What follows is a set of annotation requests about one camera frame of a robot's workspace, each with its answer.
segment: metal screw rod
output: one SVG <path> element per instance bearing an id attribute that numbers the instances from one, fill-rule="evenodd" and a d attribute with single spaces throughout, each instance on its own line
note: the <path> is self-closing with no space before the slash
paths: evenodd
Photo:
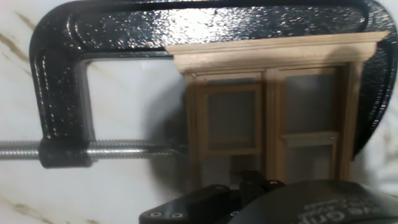
<path id="1" fill-rule="evenodd" d="M 40 141 L 0 142 L 0 160 L 39 159 Z M 142 140 L 109 140 L 90 142 L 87 154 L 99 159 L 148 159 L 176 156 L 178 151 L 171 144 Z"/>

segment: window pane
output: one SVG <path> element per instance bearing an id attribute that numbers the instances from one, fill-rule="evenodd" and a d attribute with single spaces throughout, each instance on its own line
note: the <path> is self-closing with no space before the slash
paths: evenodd
<path id="1" fill-rule="evenodd" d="M 255 92 L 208 95 L 209 150 L 253 149 Z"/>
<path id="2" fill-rule="evenodd" d="M 287 77 L 286 133 L 332 130 L 334 75 Z"/>
<path id="3" fill-rule="evenodd" d="M 286 184 L 330 178 L 331 146 L 286 149 Z"/>

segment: textured black paint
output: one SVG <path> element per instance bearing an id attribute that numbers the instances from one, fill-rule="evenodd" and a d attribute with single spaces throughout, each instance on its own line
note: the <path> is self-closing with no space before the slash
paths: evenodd
<path id="1" fill-rule="evenodd" d="M 70 2 L 39 22 L 30 45 L 44 138 L 81 145 L 95 139 L 85 59 L 168 57 L 170 44 L 382 30 L 391 34 L 364 69 L 355 153 L 382 118 L 396 77 L 396 27 L 376 1 Z"/>

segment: marble background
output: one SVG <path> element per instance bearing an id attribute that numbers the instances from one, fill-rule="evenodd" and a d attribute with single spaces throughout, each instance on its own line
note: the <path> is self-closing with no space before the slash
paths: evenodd
<path id="1" fill-rule="evenodd" d="M 0 0 L 0 141 L 42 138 L 29 42 L 35 24 L 64 2 Z M 398 18 L 396 0 L 380 2 Z M 93 62 L 88 79 L 97 139 L 164 138 L 165 121 L 181 115 L 185 84 L 171 60 Z M 352 163 L 353 181 L 398 195 L 397 131 L 394 94 L 375 135 Z M 175 159 L 52 170 L 39 161 L 2 161 L 0 223 L 138 223 L 140 213 L 183 192 L 182 167 L 184 161 Z"/>

